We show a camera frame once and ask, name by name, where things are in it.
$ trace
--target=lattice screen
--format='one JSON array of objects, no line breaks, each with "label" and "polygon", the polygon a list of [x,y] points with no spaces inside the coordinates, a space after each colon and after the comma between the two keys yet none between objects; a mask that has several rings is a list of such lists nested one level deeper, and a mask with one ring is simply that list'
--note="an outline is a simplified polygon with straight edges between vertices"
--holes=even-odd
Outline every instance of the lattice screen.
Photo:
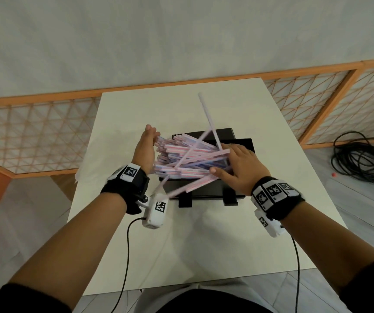
[{"label": "lattice screen", "polygon": [[347,71],[265,80],[269,92],[296,138],[330,98]]},{"label": "lattice screen", "polygon": [[0,107],[0,166],[13,173],[78,168],[100,98]]},{"label": "lattice screen", "polygon": [[[308,144],[333,142],[347,131],[374,137],[374,68],[368,69],[311,136]],[[359,136],[345,136],[347,140]]]}]

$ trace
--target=black shirt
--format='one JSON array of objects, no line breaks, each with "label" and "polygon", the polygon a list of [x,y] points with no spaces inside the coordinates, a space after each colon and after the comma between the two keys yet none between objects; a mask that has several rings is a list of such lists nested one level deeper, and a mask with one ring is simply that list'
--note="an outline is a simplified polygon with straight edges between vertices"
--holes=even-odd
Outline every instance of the black shirt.
[{"label": "black shirt", "polygon": [[[360,273],[341,291],[340,298],[352,312],[374,312],[374,263]],[[71,313],[59,300],[34,289],[8,283],[0,289],[0,312]],[[173,312],[270,312],[254,302],[229,293],[194,289],[169,301],[157,313]]]}]

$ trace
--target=orange wooden frame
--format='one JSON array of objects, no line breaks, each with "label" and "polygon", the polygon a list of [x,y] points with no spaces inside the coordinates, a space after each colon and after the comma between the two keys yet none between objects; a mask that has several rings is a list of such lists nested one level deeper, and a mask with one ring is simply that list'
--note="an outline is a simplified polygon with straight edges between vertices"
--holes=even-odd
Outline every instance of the orange wooden frame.
[{"label": "orange wooden frame", "polygon": [[[240,79],[250,79],[250,78],[262,78],[263,80],[278,79],[278,78],[290,78],[299,77],[303,75],[314,75],[320,73],[335,73],[340,71],[349,71],[348,75],[332,94],[323,108],[320,110],[319,114],[310,123],[304,134],[300,137],[299,143],[304,149],[309,148],[321,148],[330,147],[333,143],[320,143],[306,145],[305,143],[309,140],[316,129],[321,125],[322,121],[333,111],[334,107],[339,103],[339,101],[345,96],[347,91],[356,82],[359,76],[368,68],[374,68],[374,60],[364,60],[359,62],[349,62],[336,65],[328,66],[318,66],[309,68],[299,68],[283,71],[273,71],[267,73],[252,73],[248,75],[236,75],[236,76],[226,76],[217,78],[206,78],[197,80],[186,80],[170,83],[156,83],[147,85],[134,85],[128,87],[115,87],[115,88],[103,88],[103,89],[93,89],[93,90],[81,90],[81,91],[70,91],[70,92],[60,92],[60,93],[43,93],[35,95],[23,95],[23,96],[13,96],[13,97],[2,97],[0,98],[0,106],[6,105],[18,105],[18,104],[28,104],[28,103],[42,103],[50,101],[59,100],[69,100],[69,99],[81,99],[81,98],[92,98],[99,97],[104,92],[113,91],[123,91],[123,90],[136,90],[136,89],[146,89],[146,88],[158,88],[167,87],[174,85],[189,85],[196,83],[209,83],[217,81],[229,81],[229,80],[240,80]],[[33,173],[21,173],[14,174],[9,170],[0,166],[0,172],[11,178],[27,178],[27,177],[37,177],[37,176],[52,176],[57,174],[66,173],[76,173],[77,169],[67,169],[59,171],[44,171],[44,172],[33,172]]]}]

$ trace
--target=black container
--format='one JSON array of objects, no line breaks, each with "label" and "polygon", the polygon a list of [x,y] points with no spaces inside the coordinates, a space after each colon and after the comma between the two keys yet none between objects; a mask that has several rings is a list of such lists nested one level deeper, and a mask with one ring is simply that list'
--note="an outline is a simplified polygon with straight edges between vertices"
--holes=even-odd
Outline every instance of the black container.
[{"label": "black container", "polygon": [[[231,128],[222,128],[216,130],[217,135],[222,143],[229,144],[235,143],[245,146],[247,149],[255,152],[252,139],[250,138],[235,138],[233,130]],[[195,138],[201,136],[201,132],[191,132],[186,133]],[[213,136],[213,133],[210,133],[205,139],[205,142],[208,142],[212,145],[216,145],[216,140]],[[169,179],[163,186],[166,193],[169,193],[175,189],[178,189],[190,182],[193,182],[195,179]],[[245,195],[237,193],[231,187],[229,187],[222,180],[216,180],[205,186],[202,186],[199,189],[193,190],[189,193],[181,193],[171,200],[179,200],[179,207],[192,207],[193,200],[223,200],[225,206],[238,205],[237,199],[243,199]]]}]

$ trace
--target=hand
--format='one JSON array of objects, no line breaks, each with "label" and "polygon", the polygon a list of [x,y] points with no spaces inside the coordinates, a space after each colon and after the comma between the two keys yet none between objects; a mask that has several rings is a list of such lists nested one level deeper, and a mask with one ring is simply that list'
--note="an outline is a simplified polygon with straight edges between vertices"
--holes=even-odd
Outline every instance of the hand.
[{"label": "hand", "polygon": [[261,178],[271,176],[269,170],[258,160],[257,155],[245,146],[223,143],[221,146],[223,149],[230,148],[229,161],[234,176],[216,167],[210,168],[210,173],[221,178],[232,189],[251,195],[252,188]]},{"label": "hand", "polygon": [[160,132],[156,131],[155,127],[146,125],[145,131],[142,133],[141,139],[135,148],[132,163],[141,166],[142,170],[149,174],[155,161],[155,150],[153,144],[158,139]]}]

